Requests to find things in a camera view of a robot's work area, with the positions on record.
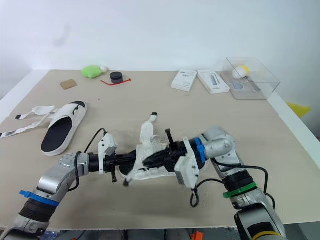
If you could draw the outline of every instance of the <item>white box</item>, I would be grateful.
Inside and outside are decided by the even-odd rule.
[[[213,69],[198,70],[198,78],[211,94],[227,93],[230,87]]]
[[[197,77],[197,71],[180,70],[171,83],[171,88],[190,92]]]

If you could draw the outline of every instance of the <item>beige table surface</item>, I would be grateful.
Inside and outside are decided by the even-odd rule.
[[[236,140],[237,152],[248,165],[269,172],[268,191],[285,224],[320,221],[320,170],[274,109],[265,100],[235,100],[231,93],[211,95],[196,79],[190,92],[172,89],[176,72],[124,72],[131,82],[108,86],[109,74],[96,79],[80,71],[52,70],[14,109],[0,126],[7,132],[27,126],[40,117],[15,120],[39,105],[61,107],[73,101],[88,103],[88,111],[66,153],[84,151],[97,129],[104,127],[127,153],[139,143],[141,125],[158,112],[155,133],[167,142],[164,129],[174,140],[193,138],[211,126],[222,126]],[[63,90],[60,82],[74,79],[78,86]],[[60,156],[44,156],[40,146],[47,132],[40,127],[0,139],[0,226],[8,226],[26,198],[20,190],[33,191],[42,174]],[[99,137],[91,152],[97,152]],[[263,187],[264,175],[249,170]],[[234,226],[235,210],[222,197],[224,187],[206,183],[199,189],[200,204],[190,207],[191,191],[175,177],[137,181],[123,187],[111,175],[91,173],[80,178],[76,191],[66,195],[51,218],[50,229],[147,229]],[[210,162],[200,180],[218,177]]]

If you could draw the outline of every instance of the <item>red string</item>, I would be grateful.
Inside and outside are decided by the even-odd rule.
[[[131,78],[129,78],[128,80],[125,80],[125,81],[122,81],[122,82],[118,82],[118,83],[113,83],[113,84],[107,83],[107,82],[102,81],[102,80],[100,80],[100,81],[103,82],[104,84],[109,85],[109,86],[114,86],[114,85],[124,84],[124,83],[126,83],[126,82],[130,82],[130,81],[131,81]]]

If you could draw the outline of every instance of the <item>green sponge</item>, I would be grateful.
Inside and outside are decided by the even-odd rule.
[[[89,79],[94,79],[98,76],[100,76],[102,73],[106,73],[107,68],[105,66],[96,66],[96,65],[90,65],[86,66],[81,70],[81,74]]]

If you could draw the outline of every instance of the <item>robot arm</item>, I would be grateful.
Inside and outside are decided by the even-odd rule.
[[[177,180],[193,191],[206,160],[211,160],[230,199],[239,210],[234,220],[242,240],[286,239],[284,226],[269,203],[265,193],[257,187],[236,152],[234,138],[220,127],[212,127],[191,140],[174,142],[166,130],[169,147],[143,161],[148,168],[165,166],[175,171]]]
[[[78,187],[79,177],[102,169],[105,173],[111,173],[112,182],[116,182],[116,166],[134,163],[136,159],[132,153],[115,154],[117,146],[109,133],[100,141],[98,148],[99,154],[77,152],[64,155],[41,177],[33,192],[21,191],[20,194],[28,200],[0,239],[38,239],[45,233],[51,216],[65,195]]]

